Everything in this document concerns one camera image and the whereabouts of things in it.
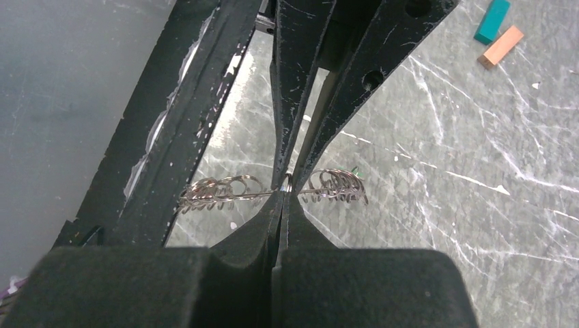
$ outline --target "metal spring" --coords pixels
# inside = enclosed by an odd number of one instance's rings
[[[362,180],[344,169],[317,169],[310,176],[307,186],[308,189],[299,193],[306,203],[317,203],[322,199],[346,203],[361,200],[368,205]],[[205,208],[223,210],[226,204],[231,210],[237,200],[253,201],[257,205],[263,197],[272,193],[254,176],[233,176],[221,180],[205,178],[185,188],[179,199],[178,211],[185,214],[190,210]]]

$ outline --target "gray surface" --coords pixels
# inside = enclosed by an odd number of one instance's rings
[[[341,247],[449,254],[482,327],[577,327],[579,7],[513,1],[501,31],[515,23],[526,37],[486,71],[472,36],[489,2],[462,1],[322,157],[320,168],[358,165],[370,205],[305,209]],[[195,180],[251,174],[268,185],[271,46],[252,41]],[[182,215],[170,245],[213,245],[256,210]]]
[[[0,288],[74,219],[173,3],[0,3]]]

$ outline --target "white paint residue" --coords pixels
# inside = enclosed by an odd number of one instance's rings
[[[229,91],[229,96],[227,97],[227,102],[223,105],[223,110],[219,116],[219,121],[215,126],[215,131],[213,131],[213,136],[209,142],[210,147],[223,147],[225,140],[228,139],[229,127],[231,123],[235,121],[238,111],[238,104],[243,99],[243,94],[245,89],[248,88],[248,82],[251,79],[251,75],[255,70],[253,67],[253,56],[248,52],[245,54],[243,59],[243,64],[239,67],[239,72],[235,80],[234,86]]]
[[[215,14],[215,10],[213,10],[213,12],[211,13],[211,16],[209,16],[207,19],[204,20],[203,25],[201,26],[201,30],[199,31],[199,37],[197,38],[197,41],[193,42],[193,44],[189,47],[189,53],[185,57],[185,60],[183,61],[183,65],[181,65],[181,69],[179,70],[179,84],[181,84],[181,82],[183,82],[185,75],[187,75],[187,71],[189,70],[189,66],[191,65],[191,62],[193,61],[193,58],[195,57],[195,53],[197,53],[197,49],[199,48],[199,43],[201,43],[201,39],[205,35],[205,32],[207,31],[207,28],[209,27],[209,22],[211,22],[211,19],[213,18],[214,14]]]
[[[201,26],[201,30],[199,31],[199,37],[198,37],[197,41],[193,42],[191,47],[189,47],[189,52],[187,53],[187,56],[183,59],[183,63],[181,64],[181,68],[179,69],[178,84],[177,84],[177,87],[175,88],[175,90],[173,90],[173,92],[168,97],[169,100],[167,101],[167,109],[164,110],[157,117],[157,121],[155,121],[155,123],[153,124],[153,128],[149,132],[149,136],[147,138],[147,143],[145,145],[145,154],[143,155],[143,157],[141,157],[139,162],[137,162],[137,164],[132,167],[132,169],[130,171],[130,178],[128,179],[127,184],[123,189],[123,194],[125,195],[125,198],[126,198],[125,200],[128,200],[129,197],[132,195],[132,192],[134,191],[135,186],[137,185],[137,182],[139,181],[139,177],[141,176],[141,173],[143,173],[143,170],[145,169],[145,165],[147,164],[147,159],[148,159],[149,153],[151,152],[151,149],[153,148],[153,145],[155,144],[155,141],[157,140],[157,138],[159,136],[161,128],[163,127],[163,124],[165,123],[165,118],[167,117],[167,113],[169,111],[169,108],[171,107],[171,105],[173,104],[173,101],[175,100],[175,97],[177,96],[177,92],[178,92],[179,88],[181,87],[181,82],[183,82],[183,79],[185,78],[185,75],[187,74],[189,66],[191,65],[191,62],[193,61],[195,53],[197,52],[197,49],[199,48],[199,43],[201,42],[203,35],[205,35],[205,32],[207,31],[207,28],[209,27],[209,22],[213,18],[214,13],[215,13],[215,10],[211,13],[211,16],[209,16],[207,19],[205,19],[205,21],[203,22],[203,25]]]
[[[10,277],[10,287],[8,288],[7,292],[8,294],[12,295],[15,292],[18,291],[18,286],[16,285],[17,283],[23,281],[23,278],[17,277],[15,275]]]
[[[241,55],[234,55],[229,63],[229,67],[227,68],[227,74],[235,74],[235,69],[239,67],[241,64]]]
[[[479,186],[481,186],[481,187],[485,187],[485,188],[488,188],[488,189],[497,191],[497,192],[499,192],[499,193],[504,193],[505,195],[508,195],[508,196],[511,195],[510,192],[508,192],[501,184],[500,184],[498,187],[494,188],[494,187],[489,187],[489,186],[487,186],[486,184],[484,184],[484,183],[482,183],[482,182],[480,182],[480,181],[478,181],[478,180],[475,180],[475,179],[473,179],[473,178],[469,178],[469,177],[467,177],[467,176],[461,176],[460,174],[456,174],[456,173],[453,173],[453,172],[450,172],[450,171],[446,171],[446,173],[448,173],[448,174],[450,174],[450,175],[452,175],[452,176],[455,176],[455,177],[457,177],[457,178],[461,178],[461,179],[463,179],[463,180],[466,180],[466,181],[468,181],[468,182],[472,182],[472,183],[474,183],[474,184],[476,184],[476,185],[479,185]]]

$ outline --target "white scratch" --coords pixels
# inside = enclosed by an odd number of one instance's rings
[[[577,107],[577,106],[549,105],[548,103],[544,102],[542,99],[537,99],[537,103],[539,103],[540,105],[543,105],[545,107],[548,107],[548,108],[561,109],[561,110],[565,110],[565,111],[576,111],[577,109],[579,109],[579,107]]]
[[[314,217],[310,212],[308,212],[305,208],[304,208],[304,213],[308,214],[308,217],[310,217],[311,219],[313,219],[314,221],[316,221],[318,224],[320,224],[323,229],[329,233],[330,235],[332,235],[334,238],[336,238],[340,243],[342,243],[342,245],[346,246],[346,247],[350,247],[348,246],[348,244],[346,244],[343,240],[341,240],[335,233],[332,232],[332,230],[330,230],[330,228],[328,228],[327,225],[323,224],[317,217]]]
[[[492,278],[488,273],[482,271],[479,267],[477,267],[477,265],[475,265],[469,258],[468,256],[466,256],[466,254],[464,253],[464,251],[462,250],[462,247],[460,246],[460,243],[458,243],[458,241],[452,237],[450,237],[448,234],[444,233],[443,234],[454,244],[454,247],[456,249],[456,251],[458,252],[458,254],[460,255],[460,257],[464,260],[464,262],[466,262],[467,264],[469,264],[470,266],[472,266],[473,268],[475,268],[475,270],[477,270],[480,274],[484,275],[485,277],[489,278],[490,280],[494,280],[494,278]]]
[[[523,173],[521,171],[521,169],[516,165],[515,160],[512,158],[512,156],[508,152],[504,151],[496,142],[491,140],[489,137],[487,137],[487,140],[492,144],[492,146],[496,150],[498,150],[502,154],[503,158],[507,161],[507,163],[509,164],[511,169],[513,169],[513,171],[515,172],[515,174],[518,178],[521,178],[525,181],[534,182],[538,185],[542,185],[542,186],[546,186],[546,187],[560,188],[562,190],[570,191],[572,193],[579,193],[579,190],[577,190],[573,187],[569,187],[569,186],[566,186],[564,184],[559,185],[559,184],[554,184],[554,183],[547,182],[547,181],[542,181],[542,180],[537,179],[536,177],[534,177],[531,174]]]
[[[242,161],[240,159],[218,159],[217,157],[213,156],[212,154],[207,153],[205,155],[205,157],[207,158],[207,162],[208,163],[214,163],[214,162],[226,162],[226,163],[235,163],[235,164],[243,164],[243,165],[255,165],[255,166],[261,166],[261,167],[267,167],[272,169],[273,166],[269,165],[269,164],[263,164],[263,163],[252,163],[252,162],[248,162],[248,161]]]
[[[473,179],[473,178],[469,178],[469,177],[467,177],[467,176],[461,176],[460,174],[456,174],[456,173],[450,172],[450,171],[446,171],[446,173],[448,173],[448,174],[450,174],[450,175],[452,175],[452,176],[455,176],[455,177],[457,177],[457,178],[461,178],[461,179],[463,179],[463,180],[466,180],[466,181],[468,181],[468,182],[472,182],[472,183],[474,183],[474,184],[476,184],[476,185],[479,185],[479,186],[481,186],[481,187],[489,188],[489,189],[494,190],[494,191],[497,191],[497,192],[499,192],[499,193],[504,193],[505,195],[508,195],[508,196],[511,195],[510,192],[508,192],[501,184],[498,185],[497,187],[489,187],[489,186],[487,186],[486,184],[484,184],[484,183],[482,183],[482,182],[480,182],[480,181],[478,181],[478,180],[475,180],[475,179]]]
[[[579,261],[579,258],[574,258],[573,256],[566,256],[566,255],[561,255],[562,258],[566,258],[568,260],[575,260],[575,261]]]
[[[382,45],[384,45],[384,44],[386,44],[386,42],[388,42],[388,39],[390,38],[390,35],[392,34],[392,32],[394,32],[394,30],[396,29],[396,27],[398,27],[398,24],[396,24],[396,25],[392,28],[392,30],[390,30],[390,31],[388,32],[388,35],[387,35],[386,38],[384,39],[384,43],[382,43]]]
[[[444,129],[442,128],[442,122],[438,117],[438,110],[436,109],[436,105],[434,104],[434,99],[432,98],[432,93],[430,92],[430,88],[428,88],[428,84],[424,81],[424,76],[422,73],[416,73],[416,71],[411,70],[410,74],[414,77],[416,81],[416,85],[418,85],[420,90],[426,92],[428,97],[428,103],[430,104],[430,108],[432,109],[432,113],[434,114],[434,121],[436,123],[436,127],[438,128],[438,134],[435,135],[436,143],[438,145],[442,144],[442,140],[444,139]]]
[[[311,116],[309,116],[309,115],[304,115],[304,121],[311,123]],[[345,131],[340,131],[340,134],[341,134],[341,135],[345,135],[345,136],[347,136],[347,137],[350,137],[350,138],[352,138],[352,139],[359,140],[359,141],[361,141],[361,142],[365,142],[366,144],[372,144],[372,141],[366,140],[366,139],[364,139],[364,138],[359,138],[359,137],[357,137],[356,135],[353,135],[353,134],[351,134],[351,133],[347,133],[347,132],[345,132]]]
[[[429,163],[426,163],[426,162],[420,162],[420,164],[426,165],[426,166],[430,166],[430,167],[432,167],[432,168],[434,168],[434,169],[438,169],[438,166],[432,165],[432,164],[429,164]]]
[[[416,65],[418,65],[420,68],[430,72],[431,74],[433,74],[437,79],[441,80],[442,82],[444,82],[444,84],[452,87],[454,90],[458,91],[462,96],[464,96],[465,98],[467,98],[468,100],[472,101],[472,103],[475,105],[476,108],[478,108],[478,110],[483,111],[484,113],[491,115],[493,118],[498,118],[498,116],[495,113],[492,113],[490,111],[487,111],[485,109],[483,109],[482,107],[480,107],[474,99],[472,99],[471,96],[469,96],[465,91],[461,90],[460,88],[458,88],[456,85],[452,84],[449,80],[445,79],[444,77],[440,76],[437,72],[434,72],[433,70],[431,70],[430,68],[428,68],[428,66],[426,66],[425,64],[422,64],[421,62],[419,62],[418,60],[416,60],[416,58],[414,58],[413,56],[409,56],[408,57],[409,60],[411,60],[412,62],[414,62]]]
[[[428,228],[428,232],[430,234],[430,239],[432,241],[432,247],[434,249],[436,249],[436,243],[434,242],[434,234],[432,234],[432,223],[430,222],[429,218],[430,218],[430,211],[428,211],[424,206],[422,206],[421,204],[419,204],[418,202],[416,203],[416,206],[418,206],[419,210],[422,213],[422,216],[424,217],[424,221],[426,222],[426,226]]]
[[[315,17],[315,15],[314,15],[314,14],[311,14],[311,13],[309,13],[309,12],[306,12],[306,11],[304,11],[304,10],[300,10],[300,9],[298,9],[298,8],[296,8],[296,7],[292,6],[292,5],[290,5],[290,4],[289,4],[289,3],[287,3],[287,2],[283,2],[283,4],[284,4],[284,5],[286,5],[287,7],[290,7],[290,8],[291,8],[291,9],[293,9],[293,10],[296,10],[296,11],[298,11],[298,12],[301,12],[302,14],[305,14],[305,15],[306,15],[308,18],[310,18],[310,19],[312,19],[312,18],[314,18],[314,17]]]
[[[498,251],[495,249],[482,249],[479,247],[475,247],[474,248],[476,250],[476,252],[478,254],[497,254],[499,256],[524,256],[525,258],[534,258],[536,260],[543,260],[543,261],[548,261],[548,262],[557,262],[557,263],[563,263],[563,261],[561,260],[557,260],[554,258],[547,258],[544,256],[536,256],[533,254],[528,254],[528,253],[521,253],[521,252],[517,252],[517,251]]]
[[[552,210],[552,209],[550,209],[550,208],[547,208],[547,209],[548,209],[548,210],[551,210],[553,213],[555,213],[555,214],[557,214],[557,215],[560,215],[560,216],[563,216],[563,217],[568,217],[568,218],[570,218],[571,220],[575,220],[575,221],[579,222],[579,218],[574,217],[573,215],[568,215],[567,213],[563,213],[563,212],[561,212],[561,211],[559,211],[559,210]]]

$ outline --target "green object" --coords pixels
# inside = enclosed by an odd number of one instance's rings
[[[357,176],[358,178],[362,179],[362,174],[360,173],[360,168],[357,167],[357,166],[354,166],[354,168],[351,169],[351,170],[347,170],[347,169],[344,169],[344,168],[342,168],[342,167],[338,167],[338,169],[343,169],[344,171],[350,171],[350,172],[352,172],[355,176]]]
[[[496,38],[500,24],[505,19],[509,7],[511,7],[511,3],[506,0],[493,0],[479,25],[475,40],[486,45],[491,44]]]

